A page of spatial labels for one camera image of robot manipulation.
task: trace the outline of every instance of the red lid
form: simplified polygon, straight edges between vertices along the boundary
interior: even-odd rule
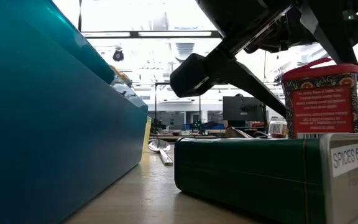
[[[326,63],[331,60],[332,59],[330,58],[321,58],[315,60],[314,62],[310,62],[309,64],[304,65],[302,67],[290,70],[284,73],[283,81],[297,79],[297,78],[304,78],[304,77],[320,77],[325,75],[335,75],[335,74],[347,73],[347,72],[358,74],[358,66],[349,63],[311,68],[312,66],[319,65],[321,63]]]

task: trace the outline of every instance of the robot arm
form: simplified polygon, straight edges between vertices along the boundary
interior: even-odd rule
[[[179,97],[202,95],[230,83],[285,117],[285,106],[235,55],[279,52],[319,42],[336,63],[358,65],[358,0],[197,0],[222,42],[206,57],[192,54],[170,77]]]

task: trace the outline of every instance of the utensil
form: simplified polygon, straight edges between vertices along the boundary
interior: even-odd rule
[[[153,152],[158,152],[161,155],[161,160],[166,166],[172,166],[173,160],[166,153],[171,149],[171,146],[164,140],[161,139],[151,139],[149,140],[149,149]]]

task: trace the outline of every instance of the ceiling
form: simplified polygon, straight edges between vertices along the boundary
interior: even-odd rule
[[[78,0],[53,0],[69,20],[78,26]],[[83,32],[216,30],[195,0],[83,0],[81,7]],[[123,71],[134,83],[138,95],[154,98],[153,82],[169,82],[169,75],[191,53],[207,55],[220,39],[89,39],[107,63]],[[124,60],[112,59],[122,49]],[[358,58],[358,44],[354,47]],[[237,60],[248,68],[278,96],[282,89],[272,82],[290,69],[314,61],[327,54],[319,44],[293,47],[271,54],[258,50],[253,54],[240,52]],[[158,95],[177,99],[169,86],[160,86]],[[242,92],[233,86],[215,86],[203,95],[205,100],[218,100],[223,95]]]

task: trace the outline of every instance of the window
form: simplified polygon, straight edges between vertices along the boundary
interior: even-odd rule
[[[223,124],[223,111],[208,111],[208,121],[215,121]]]
[[[83,31],[216,30],[194,0],[83,0],[81,13]]]
[[[155,118],[155,112],[149,111],[149,117]],[[166,125],[166,129],[169,130],[181,130],[183,129],[183,123],[185,121],[184,111],[157,111],[157,119]]]
[[[80,16],[80,2],[78,0],[53,0],[53,3],[61,10],[70,22],[78,28]]]
[[[150,96],[139,96],[141,100],[149,100]]]

